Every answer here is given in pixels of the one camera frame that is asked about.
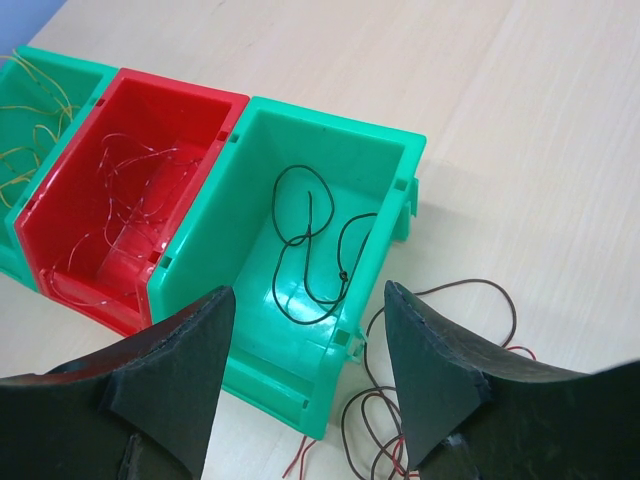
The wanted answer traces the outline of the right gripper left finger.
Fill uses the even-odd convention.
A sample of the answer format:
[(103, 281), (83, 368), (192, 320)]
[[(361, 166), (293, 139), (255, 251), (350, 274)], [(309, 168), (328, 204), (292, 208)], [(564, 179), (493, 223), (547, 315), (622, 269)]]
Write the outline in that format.
[(217, 287), (108, 347), (3, 378), (2, 478), (201, 478), (235, 309)]

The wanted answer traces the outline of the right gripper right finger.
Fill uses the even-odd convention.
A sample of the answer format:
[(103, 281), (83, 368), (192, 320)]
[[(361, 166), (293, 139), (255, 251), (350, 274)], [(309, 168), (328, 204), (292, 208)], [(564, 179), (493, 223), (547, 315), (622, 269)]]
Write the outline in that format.
[(510, 352), (397, 282), (386, 338), (408, 450), (423, 479), (635, 479), (639, 365), (575, 372)]

